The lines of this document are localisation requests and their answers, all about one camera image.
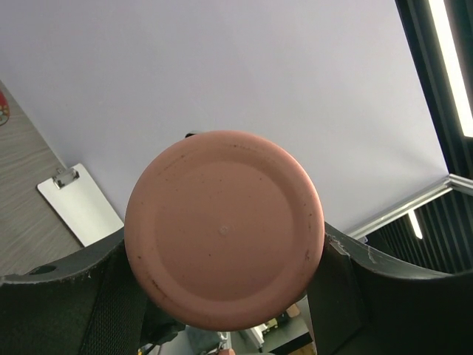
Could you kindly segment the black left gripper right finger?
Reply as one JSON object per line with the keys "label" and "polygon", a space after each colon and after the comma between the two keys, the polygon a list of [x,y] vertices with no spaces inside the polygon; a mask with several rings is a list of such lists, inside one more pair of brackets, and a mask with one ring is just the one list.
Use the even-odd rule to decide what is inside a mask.
{"label": "black left gripper right finger", "polygon": [[318,354],[471,354],[472,273],[422,268],[325,227],[307,287]]}

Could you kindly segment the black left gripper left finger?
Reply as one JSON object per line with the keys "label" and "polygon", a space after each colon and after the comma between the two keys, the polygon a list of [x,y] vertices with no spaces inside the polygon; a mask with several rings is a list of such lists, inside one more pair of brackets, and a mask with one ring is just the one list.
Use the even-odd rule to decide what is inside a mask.
{"label": "black left gripper left finger", "polygon": [[2,354],[136,354],[146,296],[123,237],[1,277]]}

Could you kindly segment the pink plastic cup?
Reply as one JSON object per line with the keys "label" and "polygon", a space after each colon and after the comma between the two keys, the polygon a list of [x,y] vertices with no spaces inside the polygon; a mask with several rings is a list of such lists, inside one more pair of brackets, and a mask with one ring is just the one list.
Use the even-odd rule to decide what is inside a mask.
{"label": "pink plastic cup", "polygon": [[301,164],[247,132],[204,132],[160,153],[126,208],[130,267],[151,301],[196,328],[260,325],[321,261],[324,215]]}

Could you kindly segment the red floral plate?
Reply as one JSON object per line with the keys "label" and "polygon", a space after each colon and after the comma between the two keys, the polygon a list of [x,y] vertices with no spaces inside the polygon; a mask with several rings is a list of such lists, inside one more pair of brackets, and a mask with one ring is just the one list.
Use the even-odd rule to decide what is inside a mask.
{"label": "red floral plate", "polygon": [[0,125],[5,125],[10,119],[10,108],[8,101],[2,91],[0,91]]}

